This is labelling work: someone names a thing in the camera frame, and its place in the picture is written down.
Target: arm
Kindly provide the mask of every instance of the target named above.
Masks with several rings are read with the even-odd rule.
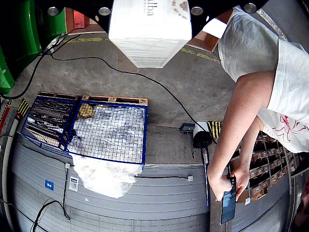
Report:
[[[250,178],[250,161],[254,144],[258,133],[263,130],[263,127],[264,124],[257,116],[242,139],[241,152],[239,155],[239,165],[231,173],[231,176],[236,177],[236,201],[248,185]]]
[[[259,109],[268,106],[274,80],[275,71],[255,72],[241,76],[235,85],[207,171],[217,200],[222,199],[224,191],[231,190],[230,182],[222,173]]]

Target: concrete floor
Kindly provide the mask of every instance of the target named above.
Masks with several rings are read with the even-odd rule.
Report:
[[[296,0],[270,0],[263,9],[280,26],[289,41],[301,43],[309,51],[309,22],[298,4]],[[258,15],[254,16],[266,24]],[[88,37],[106,38],[107,35],[81,36],[81,38]],[[201,52],[188,46],[185,46],[185,49]],[[217,59],[210,53],[201,53]],[[124,68],[123,64],[127,63],[123,61],[119,50],[110,41],[105,40],[69,43],[55,54],[56,58],[81,56],[99,56],[118,68]],[[16,95],[24,89],[34,65],[35,63],[30,64],[23,71],[10,95]],[[191,53],[178,52],[163,69],[138,69],[137,72],[164,84],[196,120],[223,120],[234,82],[218,62]],[[188,140],[178,131],[182,123],[191,120],[162,87],[145,78],[115,72],[96,59],[55,61],[51,57],[45,57],[24,98],[32,104],[39,91],[147,97],[149,127],[146,163],[201,163],[199,158],[192,159]],[[211,156],[213,152],[214,146],[211,145]],[[225,231],[225,225],[218,224],[219,214],[220,203],[214,201],[214,195],[211,193],[211,231]]]

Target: person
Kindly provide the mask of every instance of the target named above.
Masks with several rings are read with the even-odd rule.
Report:
[[[300,204],[296,210],[291,232],[307,231],[309,226],[309,171],[300,197]]]
[[[309,151],[309,55],[239,8],[234,8],[218,48],[222,67],[236,85],[207,175],[220,201],[231,190],[223,171],[242,140],[239,165],[231,173],[238,200],[249,182],[259,131],[291,152]]]

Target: wire grid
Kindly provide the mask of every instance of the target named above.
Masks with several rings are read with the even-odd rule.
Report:
[[[65,129],[74,105],[74,100],[37,97],[23,125],[22,134],[64,149]]]
[[[146,110],[145,106],[82,101],[66,151],[103,160],[143,163]]]
[[[57,155],[61,155],[61,156],[68,157],[68,158],[72,159],[72,156],[70,156],[67,152],[61,151],[60,149],[58,149],[56,147],[43,144],[43,143],[41,143],[41,142],[39,142],[35,139],[31,139],[31,138],[28,138],[28,137],[27,137],[27,139],[29,139],[31,142],[33,142],[36,146],[43,148],[44,150],[47,150],[47,151],[53,152]]]

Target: yellow black striped tape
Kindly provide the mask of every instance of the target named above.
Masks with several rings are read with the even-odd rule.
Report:
[[[14,109],[20,112],[20,114],[23,117],[26,115],[28,109],[30,108],[30,106],[28,105],[28,103],[26,102],[24,98],[17,98],[17,99],[10,100],[10,107],[11,109]]]
[[[219,138],[222,122],[208,121],[207,125],[213,138]]]

